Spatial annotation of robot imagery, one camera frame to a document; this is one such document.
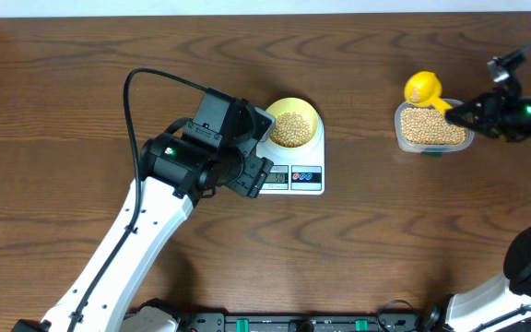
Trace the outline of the yellow plastic bowl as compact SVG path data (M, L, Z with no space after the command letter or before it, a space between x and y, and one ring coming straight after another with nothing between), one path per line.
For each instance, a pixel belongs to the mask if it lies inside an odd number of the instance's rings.
M266 111L271 113L277 118L282 113L299 113L301 114L311 125L312 136L311 139L307 142L311 142L319 129L319 115L317 111L312 107L312 105L298 98L284 98L272 103Z

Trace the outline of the yellow plastic measuring scoop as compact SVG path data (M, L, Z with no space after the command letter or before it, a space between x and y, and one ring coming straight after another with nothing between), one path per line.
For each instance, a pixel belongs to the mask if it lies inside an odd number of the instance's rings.
M452 106L442 99L443 85L436 74L420 71L406 83L404 97L408 103L417 107L433 107L441 115L445 115Z

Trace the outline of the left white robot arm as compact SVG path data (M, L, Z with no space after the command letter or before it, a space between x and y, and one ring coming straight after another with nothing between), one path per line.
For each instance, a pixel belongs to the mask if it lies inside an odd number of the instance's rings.
M145 143L120 213L70 290L41 321L20 319L15 330L119 330L162 247L200 199L220 186L258 196L273 163L253 151L274 127L270 113L207 89L194 118Z

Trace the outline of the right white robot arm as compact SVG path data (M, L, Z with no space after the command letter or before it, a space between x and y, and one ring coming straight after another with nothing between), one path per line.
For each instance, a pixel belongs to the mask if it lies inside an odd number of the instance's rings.
M531 138L531 97L522 95L513 77L446 113L446 119L489 138L509 143ZM501 331L531 318L531 226L512 241L502 273L465 293L452 296L435 311L435 331Z

